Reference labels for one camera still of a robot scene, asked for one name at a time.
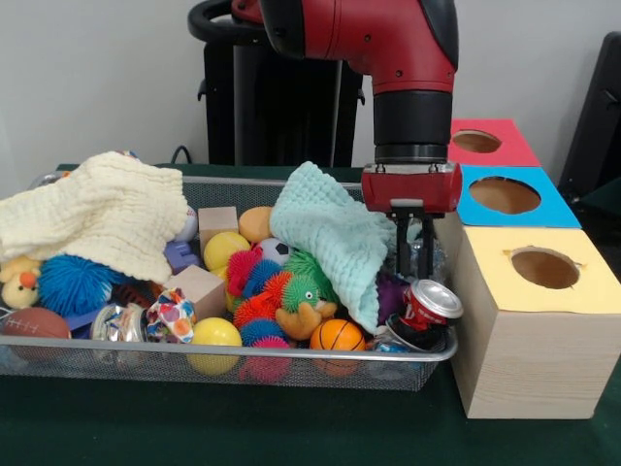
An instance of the red soda can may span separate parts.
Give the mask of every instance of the red soda can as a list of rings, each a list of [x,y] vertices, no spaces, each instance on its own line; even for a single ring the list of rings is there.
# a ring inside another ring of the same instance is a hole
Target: red soda can
[[[399,320],[417,332],[428,330],[431,325],[450,325],[464,313],[457,295],[433,280],[412,283],[404,300],[406,309]]]

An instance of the knitted cloth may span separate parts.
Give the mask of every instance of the knitted cloth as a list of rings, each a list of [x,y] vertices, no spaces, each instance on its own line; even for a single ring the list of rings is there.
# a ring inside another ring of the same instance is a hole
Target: knitted cloth
[[[332,177],[306,162],[291,174],[272,210],[270,228],[287,245],[305,250],[368,332],[377,326],[376,274],[394,248],[396,226],[354,201]]]
[[[67,178],[0,201],[0,262],[67,253],[164,283],[164,248],[186,212],[180,171],[118,152],[95,155]]]

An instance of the mint green knitted blanket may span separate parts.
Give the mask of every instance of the mint green knitted blanket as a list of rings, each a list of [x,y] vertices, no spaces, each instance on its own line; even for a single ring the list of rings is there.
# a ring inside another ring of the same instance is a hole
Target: mint green knitted blanket
[[[281,241],[317,259],[351,317],[374,333],[376,274],[394,249],[395,224],[369,212],[336,180],[306,162],[289,177],[270,227]]]

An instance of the green spiky toy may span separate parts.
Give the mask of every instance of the green spiky toy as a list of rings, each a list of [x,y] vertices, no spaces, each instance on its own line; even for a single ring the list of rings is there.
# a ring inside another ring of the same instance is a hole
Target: green spiky toy
[[[294,340],[307,340],[324,318],[330,318],[337,304],[319,296],[319,286],[310,276],[295,275],[282,294],[282,308],[276,311],[280,328]]]
[[[335,292],[326,274],[321,270],[317,260],[308,252],[297,250],[291,254],[284,264],[284,270],[294,275],[306,275],[314,279],[318,285],[319,296],[328,302],[340,304],[339,295]]]

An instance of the orange basketball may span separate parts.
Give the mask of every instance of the orange basketball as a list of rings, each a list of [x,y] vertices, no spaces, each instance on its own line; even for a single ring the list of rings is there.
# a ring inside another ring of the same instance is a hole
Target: orange basketball
[[[365,338],[360,329],[347,320],[332,318],[319,325],[310,337],[312,350],[364,351]],[[315,359],[314,365],[333,377],[350,376],[358,369],[358,361]]]
[[[353,323],[341,318],[326,320],[312,332],[311,350],[364,351],[365,337]]]

